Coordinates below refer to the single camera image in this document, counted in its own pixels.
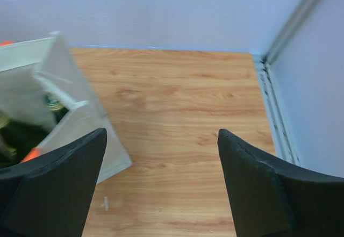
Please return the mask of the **white canvas tote bag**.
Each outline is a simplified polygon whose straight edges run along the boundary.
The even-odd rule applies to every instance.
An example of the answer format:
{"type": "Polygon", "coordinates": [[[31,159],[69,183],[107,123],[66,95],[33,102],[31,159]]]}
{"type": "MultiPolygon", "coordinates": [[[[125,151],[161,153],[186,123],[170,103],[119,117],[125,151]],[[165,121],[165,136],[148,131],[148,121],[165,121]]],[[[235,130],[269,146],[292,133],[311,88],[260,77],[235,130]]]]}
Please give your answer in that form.
{"type": "Polygon", "coordinates": [[[49,131],[38,145],[41,154],[99,127],[105,128],[107,145],[98,182],[132,164],[102,102],[78,69],[60,32],[1,47],[1,110],[11,118],[49,131]],[[45,104],[48,92],[55,94],[69,110],[58,124],[45,104]]]}

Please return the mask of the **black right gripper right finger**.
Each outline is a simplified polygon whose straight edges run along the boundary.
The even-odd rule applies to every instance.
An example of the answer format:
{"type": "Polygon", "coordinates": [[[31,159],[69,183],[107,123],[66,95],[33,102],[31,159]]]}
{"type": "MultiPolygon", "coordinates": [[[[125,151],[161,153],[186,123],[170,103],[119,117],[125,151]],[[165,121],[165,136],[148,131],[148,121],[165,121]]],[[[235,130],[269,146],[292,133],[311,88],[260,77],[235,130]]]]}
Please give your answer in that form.
{"type": "Polygon", "coordinates": [[[343,179],[221,129],[218,150],[237,236],[343,236],[343,179]]]}

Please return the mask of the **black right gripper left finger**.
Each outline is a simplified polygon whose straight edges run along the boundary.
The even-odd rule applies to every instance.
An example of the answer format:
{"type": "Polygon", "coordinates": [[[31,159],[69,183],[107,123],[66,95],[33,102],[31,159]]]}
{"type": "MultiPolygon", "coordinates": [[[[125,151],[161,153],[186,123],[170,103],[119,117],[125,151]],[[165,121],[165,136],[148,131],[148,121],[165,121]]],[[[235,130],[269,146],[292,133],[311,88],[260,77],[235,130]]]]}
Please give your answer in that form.
{"type": "Polygon", "coordinates": [[[81,236],[107,145],[98,128],[1,169],[1,236],[81,236]]]}

